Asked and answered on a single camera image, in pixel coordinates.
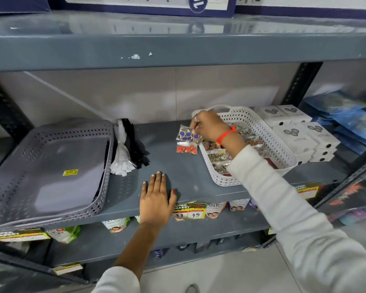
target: white sleeve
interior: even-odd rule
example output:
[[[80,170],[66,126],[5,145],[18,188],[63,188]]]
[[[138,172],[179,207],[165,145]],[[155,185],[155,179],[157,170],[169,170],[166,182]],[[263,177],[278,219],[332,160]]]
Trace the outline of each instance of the white sleeve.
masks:
[[[254,148],[245,147],[228,171],[257,201],[309,292],[366,292],[366,250],[333,229]]]
[[[131,270],[114,266],[103,273],[92,293],[140,293],[140,282]]]

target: red wristband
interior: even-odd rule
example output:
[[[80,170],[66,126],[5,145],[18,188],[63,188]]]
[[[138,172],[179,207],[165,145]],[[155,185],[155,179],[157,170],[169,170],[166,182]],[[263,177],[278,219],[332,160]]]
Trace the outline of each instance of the red wristband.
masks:
[[[232,130],[230,130],[229,132],[225,132],[225,133],[223,133],[222,135],[220,135],[219,137],[218,137],[218,139],[215,141],[215,143],[217,144],[217,146],[218,147],[220,147],[221,148],[221,142],[222,142],[222,140],[227,136],[227,135],[229,135],[231,132],[237,132],[237,130],[236,130],[236,127],[234,126],[234,125],[232,125]]]

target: white tile floor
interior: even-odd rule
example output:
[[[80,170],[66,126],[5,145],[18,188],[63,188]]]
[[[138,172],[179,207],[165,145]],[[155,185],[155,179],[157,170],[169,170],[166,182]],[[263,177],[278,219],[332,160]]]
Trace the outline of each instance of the white tile floor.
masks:
[[[342,229],[366,248],[366,221]],[[184,293],[191,283],[198,284],[201,293],[308,293],[295,280],[279,243],[256,252],[237,251],[146,272],[141,293]],[[92,288],[49,293],[90,293]]]

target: hand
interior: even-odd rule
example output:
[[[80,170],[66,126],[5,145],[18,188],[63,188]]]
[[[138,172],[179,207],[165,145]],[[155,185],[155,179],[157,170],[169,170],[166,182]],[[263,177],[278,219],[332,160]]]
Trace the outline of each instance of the hand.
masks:
[[[149,181],[148,190],[146,182],[142,184],[140,198],[140,218],[142,226],[154,228],[159,232],[175,210],[176,193],[173,189],[169,202],[167,199],[166,175],[157,172]]]
[[[191,121],[190,127],[205,139],[215,142],[223,133],[231,130],[215,111],[200,111]]]

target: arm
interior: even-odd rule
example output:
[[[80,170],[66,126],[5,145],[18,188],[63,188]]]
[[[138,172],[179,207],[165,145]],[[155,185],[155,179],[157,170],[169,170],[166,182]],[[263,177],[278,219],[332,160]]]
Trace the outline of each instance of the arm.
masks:
[[[215,140],[229,128],[208,113],[198,114],[199,121],[192,127]],[[228,171],[258,202],[304,287],[310,292],[366,292],[366,250],[344,232],[334,230],[324,214],[238,139],[236,133],[230,133],[222,142],[234,157]]]
[[[175,209],[176,194],[171,191],[168,201],[166,176],[157,172],[152,175],[148,189],[146,182],[142,184],[140,198],[141,223],[133,238],[112,268],[104,272],[93,293],[126,293],[140,292],[142,272],[149,252]]]

